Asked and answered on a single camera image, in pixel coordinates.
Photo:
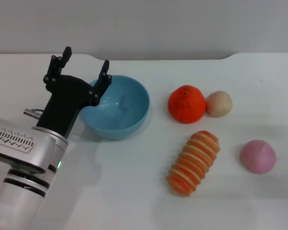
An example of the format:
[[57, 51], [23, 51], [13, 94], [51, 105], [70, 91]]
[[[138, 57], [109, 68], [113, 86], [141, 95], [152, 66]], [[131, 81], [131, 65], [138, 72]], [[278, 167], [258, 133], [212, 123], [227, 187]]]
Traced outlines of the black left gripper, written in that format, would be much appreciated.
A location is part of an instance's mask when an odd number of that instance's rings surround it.
[[72, 56], [72, 48], [65, 47], [61, 56], [52, 55], [43, 82], [51, 97], [37, 122], [37, 127], [54, 131], [67, 138], [82, 108], [98, 106], [100, 99], [111, 84], [108, 74], [109, 60], [105, 60], [93, 86], [82, 79], [61, 75]]

